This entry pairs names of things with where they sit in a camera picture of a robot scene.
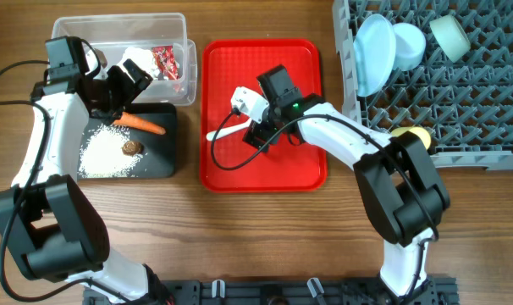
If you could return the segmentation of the yellow plastic cup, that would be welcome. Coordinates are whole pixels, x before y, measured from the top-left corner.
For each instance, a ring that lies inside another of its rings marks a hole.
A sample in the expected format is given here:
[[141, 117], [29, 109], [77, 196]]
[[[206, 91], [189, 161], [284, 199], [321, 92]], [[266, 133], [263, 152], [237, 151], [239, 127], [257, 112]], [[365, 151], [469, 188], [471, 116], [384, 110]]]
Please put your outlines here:
[[399, 137], [399, 136], [405, 134], [406, 132], [410, 132], [410, 133], [416, 135], [422, 141], [426, 150], [428, 150], [430, 148], [431, 143], [432, 143], [431, 135], [427, 130], [425, 130], [422, 127], [418, 127], [418, 126], [400, 127], [400, 128], [392, 130], [390, 132], [390, 134], [392, 136]]

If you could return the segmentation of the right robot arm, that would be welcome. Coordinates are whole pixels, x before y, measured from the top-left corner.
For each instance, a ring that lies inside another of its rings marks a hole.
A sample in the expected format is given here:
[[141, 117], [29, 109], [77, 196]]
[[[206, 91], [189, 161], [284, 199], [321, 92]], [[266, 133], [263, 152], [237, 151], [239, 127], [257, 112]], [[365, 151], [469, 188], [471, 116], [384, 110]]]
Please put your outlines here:
[[396, 302], [421, 294], [428, 244], [439, 239], [437, 227], [450, 207], [422, 139], [411, 131], [392, 136], [369, 129], [323, 97], [303, 95], [283, 65], [257, 82], [260, 91], [240, 86], [231, 97], [232, 109], [251, 119], [245, 142], [263, 152], [280, 135], [293, 136], [352, 169], [366, 215], [384, 241], [381, 282]]

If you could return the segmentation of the brown walnut shell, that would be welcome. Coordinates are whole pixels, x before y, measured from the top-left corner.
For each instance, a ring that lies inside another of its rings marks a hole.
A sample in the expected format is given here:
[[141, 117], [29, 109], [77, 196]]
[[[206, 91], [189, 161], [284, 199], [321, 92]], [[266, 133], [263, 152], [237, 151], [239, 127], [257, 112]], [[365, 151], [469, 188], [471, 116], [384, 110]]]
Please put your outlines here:
[[141, 154], [143, 148], [143, 145], [138, 141], [127, 141], [122, 146], [122, 153], [127, 156], [134, 156], [136, 154]]

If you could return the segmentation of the white plastic spoon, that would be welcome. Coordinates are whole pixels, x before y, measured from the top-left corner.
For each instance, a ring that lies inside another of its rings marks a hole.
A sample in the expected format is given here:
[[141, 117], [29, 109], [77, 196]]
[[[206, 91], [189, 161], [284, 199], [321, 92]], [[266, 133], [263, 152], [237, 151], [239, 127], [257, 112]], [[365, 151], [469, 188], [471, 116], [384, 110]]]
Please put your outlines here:
[[223, 127], [220, 130], [210, 131], [206, 134], [206, 139], [208, 141], [212, 141], [213, 139], [218, 140], [220, 138], [229, 136], [231, 134], [234, 134], [236, 132], [246, 129], [251, 124], [251, 122], [252, 122], [252, 120], [248, 119], [246, 122], [244, 122], [242, 124], [232, 125], [230, 127]]

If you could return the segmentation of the small light blue bowl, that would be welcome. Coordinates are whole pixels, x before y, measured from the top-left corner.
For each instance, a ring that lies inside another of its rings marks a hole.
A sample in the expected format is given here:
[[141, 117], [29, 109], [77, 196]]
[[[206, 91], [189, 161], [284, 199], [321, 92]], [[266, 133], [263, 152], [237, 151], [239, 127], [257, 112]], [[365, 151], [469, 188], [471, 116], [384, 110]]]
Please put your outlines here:
[[393, 30], [396, 38], [393, 69], [407, 71], [416, 68], [426, 49], [426, 39], [422, 31], [409, 23], [395, 24]]

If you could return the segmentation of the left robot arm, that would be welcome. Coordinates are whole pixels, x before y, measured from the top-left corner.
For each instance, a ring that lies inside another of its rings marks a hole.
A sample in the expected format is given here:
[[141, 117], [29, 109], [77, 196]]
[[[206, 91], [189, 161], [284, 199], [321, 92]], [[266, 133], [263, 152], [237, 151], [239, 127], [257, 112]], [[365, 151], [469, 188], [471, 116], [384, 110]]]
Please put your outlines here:
[[150, 267], [110, 247], [107, 227], [77, 184], [83, 132], [90, 119], [150, 130], [125, 108], [151, 83], [150, 66], [128, 55], [109, 68], [77, 36], [45, 43], [44, 76], [26, 104], [34, 125], [24, 162], [0, 191], [0, 285], [16, 301], [5, 259], [28, 280], [56, 292], [82, 285], [117, 304], [172, 304], [174, 295]]

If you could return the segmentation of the large light blue plate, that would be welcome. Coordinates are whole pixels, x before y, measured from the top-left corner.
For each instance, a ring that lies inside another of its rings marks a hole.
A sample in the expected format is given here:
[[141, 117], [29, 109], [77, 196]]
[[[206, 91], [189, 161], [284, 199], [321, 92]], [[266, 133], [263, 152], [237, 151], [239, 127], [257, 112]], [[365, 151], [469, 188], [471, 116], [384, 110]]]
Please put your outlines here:
[[357, 96], [380, 91], [390, 77], [396, 53], [392, 24], [381, 14], [372, 14], [358, 29], [354, 40]]

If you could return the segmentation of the red snack wrapper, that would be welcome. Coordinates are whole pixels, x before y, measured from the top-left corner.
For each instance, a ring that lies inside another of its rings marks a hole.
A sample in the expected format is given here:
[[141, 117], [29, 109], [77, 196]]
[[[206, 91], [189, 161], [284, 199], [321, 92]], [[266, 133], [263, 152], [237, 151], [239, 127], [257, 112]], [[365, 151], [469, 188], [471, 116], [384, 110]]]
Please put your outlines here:
[[179, 78], [179, 67], [172, 46], [154, 47], [152, 55], [156, 66], [166, 80], [177, 80]]

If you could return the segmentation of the green bowl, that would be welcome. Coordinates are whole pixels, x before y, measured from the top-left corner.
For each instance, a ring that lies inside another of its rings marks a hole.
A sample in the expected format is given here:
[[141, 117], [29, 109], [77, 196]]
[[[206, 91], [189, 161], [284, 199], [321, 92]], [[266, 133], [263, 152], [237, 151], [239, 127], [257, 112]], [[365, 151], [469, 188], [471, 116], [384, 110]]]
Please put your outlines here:
[[434, 19], [429, 26], [439, 47], [452, 63], [459, 61], [471, 49], [467, 34], [453, 15]]

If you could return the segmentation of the orange carrot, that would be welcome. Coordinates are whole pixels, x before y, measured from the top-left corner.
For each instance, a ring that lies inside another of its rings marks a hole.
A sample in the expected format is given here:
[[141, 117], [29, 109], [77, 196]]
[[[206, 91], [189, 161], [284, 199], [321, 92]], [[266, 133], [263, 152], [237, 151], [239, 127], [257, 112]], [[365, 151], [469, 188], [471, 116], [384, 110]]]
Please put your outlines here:
[[141, 117], [135, 114], [129, 114], [126, 112], [123, 112], [119, 119], [115, 119], [113, 121], [113, 124], [137, 130], [143, 130], [160, 136], [166, 134], [166, 130], [162, 126], [156, 125], [150, 121], [142, 119]]

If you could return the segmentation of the white rice pile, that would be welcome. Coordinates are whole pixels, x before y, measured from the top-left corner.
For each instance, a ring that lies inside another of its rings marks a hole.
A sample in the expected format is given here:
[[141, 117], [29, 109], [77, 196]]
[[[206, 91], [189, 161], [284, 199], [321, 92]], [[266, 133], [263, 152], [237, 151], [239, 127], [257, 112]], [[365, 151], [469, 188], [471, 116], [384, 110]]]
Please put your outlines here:
[[122, 147], [128, 141], [128, 127], [100, 124], [82, 144], [78, 174], [87, 179], [129, 177], [142, 155], [125, 155]]

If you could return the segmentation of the white tissue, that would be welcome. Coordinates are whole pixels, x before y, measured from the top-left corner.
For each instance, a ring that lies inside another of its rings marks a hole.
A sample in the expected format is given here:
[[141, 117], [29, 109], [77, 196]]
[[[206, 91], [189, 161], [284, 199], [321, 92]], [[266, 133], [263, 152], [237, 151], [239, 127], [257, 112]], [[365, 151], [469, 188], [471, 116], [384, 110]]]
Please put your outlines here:
[[121, 60], [118, 62], [118, 66], [125, 73], [127, 73], [128, 70], [124, 67], [124, 63], [128, 59], [132, 60], [140, 69], [148, 73], [149, 76], [151, 76], [154, 80], [158, 79], [160, 75], [160, 69], [156, 64], [151, 50], [138, 47], [126, 48]]

